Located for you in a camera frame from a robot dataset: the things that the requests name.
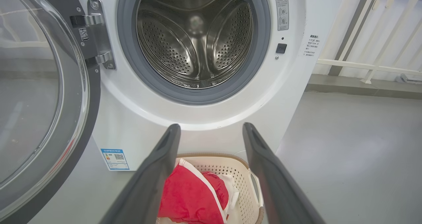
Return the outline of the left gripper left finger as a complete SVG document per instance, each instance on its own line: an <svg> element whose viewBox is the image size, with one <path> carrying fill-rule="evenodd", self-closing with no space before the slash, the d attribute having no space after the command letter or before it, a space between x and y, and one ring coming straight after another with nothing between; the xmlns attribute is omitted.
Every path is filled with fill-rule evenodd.
<svg viewBox="0 0 422 224"><path fill-rule="evenodd" d="M173 172L181 128L170 125L101 219L101 224L154 224Z"/></svg>

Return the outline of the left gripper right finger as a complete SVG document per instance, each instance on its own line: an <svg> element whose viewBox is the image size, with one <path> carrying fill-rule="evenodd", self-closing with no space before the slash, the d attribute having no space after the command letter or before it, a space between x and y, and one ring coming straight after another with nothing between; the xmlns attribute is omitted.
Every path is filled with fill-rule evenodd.
<svg viewBox="0 0 422 224"><path fill-rule="evenodd" d="M243 137L249 167L259 179L270 224L324 224L325 221L252 123Z"/></svg>

